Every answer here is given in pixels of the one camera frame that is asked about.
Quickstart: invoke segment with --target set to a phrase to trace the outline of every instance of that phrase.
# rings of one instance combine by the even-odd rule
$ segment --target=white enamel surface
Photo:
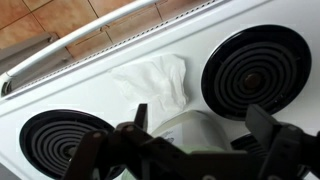
[[[243,29],[264,24],[289,27],[300,33],[310,46],[313,59],[310,79],[301,95],[275,117],[314,134],[320,130],[319,5],[318,0],[230,1],[133,47],[98,57],[94,63],[43,86],[8,96],[10,98],[0,102],[0,162],[21,179],[46,179],[21,153],[19,133],[23,124],[32,116],[52,109],[88,112],[113,126],[132,120],[128,119],[129,103],[107,71],[137,58],[168,53],[186,60],[185,91],[190,99],[186,111],[200,110],[216,119],[230,140],[247,133],[243,123],[219,118],[207,107],[200,89],[201,75],[207,59],[225,39]]]

